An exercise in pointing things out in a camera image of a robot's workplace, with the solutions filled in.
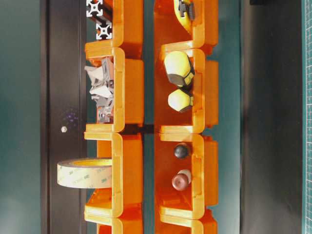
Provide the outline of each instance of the brown knob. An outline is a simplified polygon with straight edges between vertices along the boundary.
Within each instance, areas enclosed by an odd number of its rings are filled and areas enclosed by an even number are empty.
[[[186,190],[189,186],[189,179],[185,174],[177,174],[172,179],[172,186],[178,191]]]

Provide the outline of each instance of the roll of tape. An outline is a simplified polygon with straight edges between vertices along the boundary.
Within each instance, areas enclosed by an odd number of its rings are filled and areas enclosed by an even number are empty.
[[[85,158],[59,162],[58,184],[80,189],[111,188],[112,160]]]

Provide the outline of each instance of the black clamp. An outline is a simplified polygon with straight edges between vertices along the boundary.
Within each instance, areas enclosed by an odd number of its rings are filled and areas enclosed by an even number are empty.
[[[192,2],[190,5],[188,5],[182,0],[179,0],[179,12],[181,17],[184,17],[185,12],[188,13],[190,19],[193,21],[195,19],[194,3]]]

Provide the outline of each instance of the stacked bins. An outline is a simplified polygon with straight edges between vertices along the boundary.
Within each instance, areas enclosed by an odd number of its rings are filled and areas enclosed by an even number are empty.
[[[97,157],[112,158],[112,187],[95,189],[85,205],[85,220],[97,233],[142,233],[142,137],[125,134],[127,124],[144,122],[143,0],[110,0],[111,39],[85,45],[86,59],[95,67],[111,57],[114,64],[114,119],[88,123],[85,139],[97,141]]]
[[[206,60],[218,43],[218,1],[191,0],[195,18],[188,33],[175,15],[173,0],[155,0],[155,211],[156,233],[217,233],[217,223],[207,206],[218,203],[218,144],[201,133],[218,124],[218,63]],[[168,81],[166,55],[185,52],[193,64],[192,109],[179,113],[168,105],[177,87]],[[191,154],[174,156],[178,143]],[[184,191],[172,186],[180,170],[191,171]]]

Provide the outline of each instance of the screw head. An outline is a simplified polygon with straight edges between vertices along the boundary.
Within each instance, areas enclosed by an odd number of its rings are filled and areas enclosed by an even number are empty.
[[[66,133],[67,132],[67,128],[65,126],[63,126],[61,129],[62,133]]]

